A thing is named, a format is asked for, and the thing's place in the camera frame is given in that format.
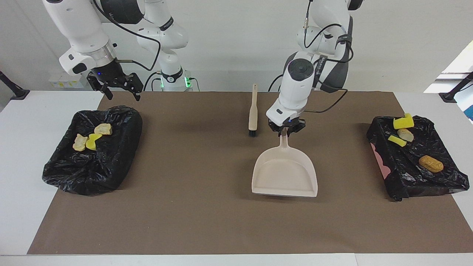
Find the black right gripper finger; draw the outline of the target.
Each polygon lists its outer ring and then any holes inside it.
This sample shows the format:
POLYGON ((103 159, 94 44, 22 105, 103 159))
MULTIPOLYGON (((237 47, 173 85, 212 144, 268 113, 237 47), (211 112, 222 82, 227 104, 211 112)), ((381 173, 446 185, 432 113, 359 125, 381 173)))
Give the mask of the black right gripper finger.
POLYGON ((86 77, 89 85, 91 86, 91 88, 93 89, 93 91, 99 91, 101 92, 102 94, 104 94, 106 96, 106 98, 108 100, 112 100, 113 99, 113 93, 110 91, 109 89, 109 86, 108 86, 108 82, 105 82, 105 83, 100 83, 100 81, 98 80, 98 78, 93 74, 93 72, 89 72, 87 74, 87 77, 86 77))
POLYGON ((121 75, 117 78, 117 84, 121 89, 132 93, 137 102, 140 101, 143 84, 137 74, 121 75))

